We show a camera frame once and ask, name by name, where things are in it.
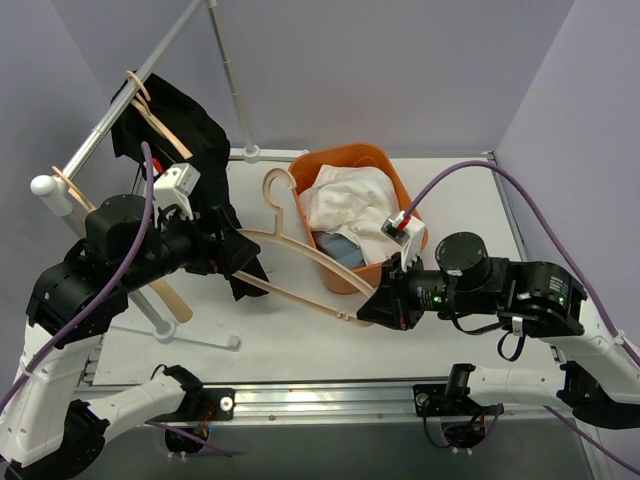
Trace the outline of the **blue denim skirt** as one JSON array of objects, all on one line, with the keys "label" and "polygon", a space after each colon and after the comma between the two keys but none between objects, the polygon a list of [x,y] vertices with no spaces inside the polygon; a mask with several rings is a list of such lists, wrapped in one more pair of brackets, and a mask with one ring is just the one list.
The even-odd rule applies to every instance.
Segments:
[{"label": "blue denim skirt", "polygon": [[312,233],[316,247],[342,266],[355,270],[366,263],[358,245],[339,233],[316,231]]}]

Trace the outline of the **black skirt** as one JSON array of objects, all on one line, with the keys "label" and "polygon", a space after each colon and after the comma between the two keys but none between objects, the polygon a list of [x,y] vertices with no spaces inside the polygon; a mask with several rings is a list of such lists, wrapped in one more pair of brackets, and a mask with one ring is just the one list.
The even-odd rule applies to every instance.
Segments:
[{"label": "black skirt", "polygon": [[177,163],[190,163],[201,173],[189,197],[195,212],[203,214],[210,207],[231,207],[239,220],[230,201],[227,166],[231,145],[224,129],[194,99],[160,76],[150,75],[144,86],[151,96],[151,111],[182,141],[193,157],[184,160],[131,105],[111,127],[114,155],[126,156],[141,164],[145,161],[141,143],[147,142],[152,157],[162,170]]}]

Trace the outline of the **wooden hanger for black skirt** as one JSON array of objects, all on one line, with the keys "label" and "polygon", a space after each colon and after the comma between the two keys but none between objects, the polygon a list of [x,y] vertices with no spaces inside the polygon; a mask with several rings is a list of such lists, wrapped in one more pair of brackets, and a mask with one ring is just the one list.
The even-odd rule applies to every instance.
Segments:
[{"label": "wooden hanger for black skirt", "polygon": [[192,152],[182,141],[151,111],[149,103],[151,96],[138,76],[132,72],[126,72],[126,79],[132,81],[138,87],[138,91],[132,98],[130,105],[138,111],[144,121],[161,137],[166,139],[184,160],[193,157]]}]

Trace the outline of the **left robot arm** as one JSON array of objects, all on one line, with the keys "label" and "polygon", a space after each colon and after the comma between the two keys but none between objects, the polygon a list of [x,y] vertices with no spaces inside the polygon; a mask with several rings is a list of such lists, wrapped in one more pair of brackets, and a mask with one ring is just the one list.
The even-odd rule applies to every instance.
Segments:
[{"label": "left robot arm", "polygon": [[204,406],[202,382],[172,366],[98,400],[74,395],[90,354],[132,292],[177,270],[231,277],[259,253],[221,208],[203,220],[154,223],[137,195],[104,201],[85,220],[86,235],[36,281],[26,314],[15,384],[1,402],[1,454],[8,479],[70,479],[104,446],[150,420],[190,419]]}]

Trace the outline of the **wooden hanger for denim skirt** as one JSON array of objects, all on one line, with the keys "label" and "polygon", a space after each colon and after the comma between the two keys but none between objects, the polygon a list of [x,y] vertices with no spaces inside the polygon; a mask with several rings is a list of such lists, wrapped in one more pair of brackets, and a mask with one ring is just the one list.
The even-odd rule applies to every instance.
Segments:
[{"label": "wooden hanger for denim skirt", "polygon": [[[96,209],[88,197],[56,166],[52,167],[55,177],[60,179],[68,193],[84,208],[87,213]],[[180,295],[163,279],[149,284],[149,287],[160,297],[178,323],[186,323],[193,317],[193,310]]]}]

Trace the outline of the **wooden hanger for white skirt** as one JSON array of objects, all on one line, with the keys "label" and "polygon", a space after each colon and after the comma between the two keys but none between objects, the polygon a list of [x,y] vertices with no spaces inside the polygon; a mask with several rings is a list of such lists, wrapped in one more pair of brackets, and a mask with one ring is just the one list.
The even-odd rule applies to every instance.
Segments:
[{"label": "wooden hanger for white skirt", "polygon": [[[284,209],[273,200],[273,196],[271,193],[272,184],[276,179],[283,180],[291,191],[293,191],[297,186],[294,177],[288,171],[282,170],[280,168],[274,168],[265,174],[262,181],[262,195],[266,206],[275,215],[274,229],[272,231],[241,229],[240,233],[250,240],[263,240],[272,242],[311,259],[318,265],[336,274],[342,280],[345,280],[348,284],[355,287],[358,292],[363,294],[366,299],[369,299],[374,294],[374,288],[368,282],[359,277],[353,271],[342,266],[340,263],[338,263],[328,255],[312,248],[309,245],[302,243],[301,241],[294,240],[284,234]],[[332,318],[350,323],[351,325],[355,325],[358,327],[372,326],[372,323],[359,320],[353,314],[349,314],[347,312],[340,311],[339,309],[304,298],[303,296],[299,296],[277,285],[268,283],[265,280],[258,279],[248,273],[238,271],[234,273],[233,276],[254,287],[258,287],[269,293],[274,293],[276,295],[284,297],[285,299],[293,301],[294,303],[297,303],[302,307],[310,309],[312,311],[328,315]]]}]

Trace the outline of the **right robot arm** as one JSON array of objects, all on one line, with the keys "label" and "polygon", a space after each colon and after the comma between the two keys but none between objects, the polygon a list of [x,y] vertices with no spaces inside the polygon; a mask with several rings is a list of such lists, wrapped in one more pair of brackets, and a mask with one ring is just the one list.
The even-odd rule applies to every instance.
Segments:
[{"label": "right robot arm", "polygon": [[472,315],[494,322],[470,330],[480,336],[496,330],[514,336],[507,361],[517,361],[529,339],[550,346],[551,369],[496,369],[470,363],[452,366],[444,392],[427,404],[435,413],[464,413],[473,406],[499,404],[567,408],[578,420],[610,430],[639,425],[639,367],[621,337],[588,311],[588,295],[563,267],[542,261],[492,257],[472,232],[447,236],[435,250],[438,265],[421,261],[403,267],[394,254],[381,271],[375,293],[358,319],[389,329],[413,329],[426,312],[460,329]]}]

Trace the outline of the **white pleated skirt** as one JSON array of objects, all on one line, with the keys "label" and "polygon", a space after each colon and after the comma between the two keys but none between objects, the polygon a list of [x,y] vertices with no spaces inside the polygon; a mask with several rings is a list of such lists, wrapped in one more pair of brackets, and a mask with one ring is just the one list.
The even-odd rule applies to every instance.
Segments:
[{"label": "white pleated skirt", "polygon": [[385,220],[399,211],[397,196],[391,179],[376,167],[323,165],[299,201],[311,236],[316,231],[345,236],[360,247],[366,266],[399,250],[381,231]]}]

